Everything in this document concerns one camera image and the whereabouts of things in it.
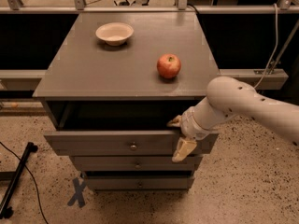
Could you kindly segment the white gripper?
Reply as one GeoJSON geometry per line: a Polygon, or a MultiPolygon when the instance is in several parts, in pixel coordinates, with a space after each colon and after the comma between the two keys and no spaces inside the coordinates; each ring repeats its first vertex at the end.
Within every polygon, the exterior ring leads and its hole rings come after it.
{"type": "Polygon", "coordinates": [[[182,115],[177,115],[167,122],[167,127],[181,129],[183,137],[180,137],[177,148],[173,154],[172,162],[184,161],[197,147],[195,140],[203,140],[214,127],[234,118],[232,112],[224,112],[213,107],[207,98],[197,105],[189,107],[182,115]]]}

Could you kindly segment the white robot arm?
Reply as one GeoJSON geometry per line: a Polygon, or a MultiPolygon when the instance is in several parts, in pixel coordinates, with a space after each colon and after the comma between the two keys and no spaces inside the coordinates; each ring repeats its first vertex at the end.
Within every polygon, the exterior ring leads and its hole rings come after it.
{"type": "Polygon", "coordinates": [[[179,127],[181,136],[172,162],[185,160],[213,128],[236,115],[251,118],[267,129],[299,144],[299,106],[259,94],[252,86],[232,77],[216,77],[206,88],[206,97],[167,123],[179,127]]]}

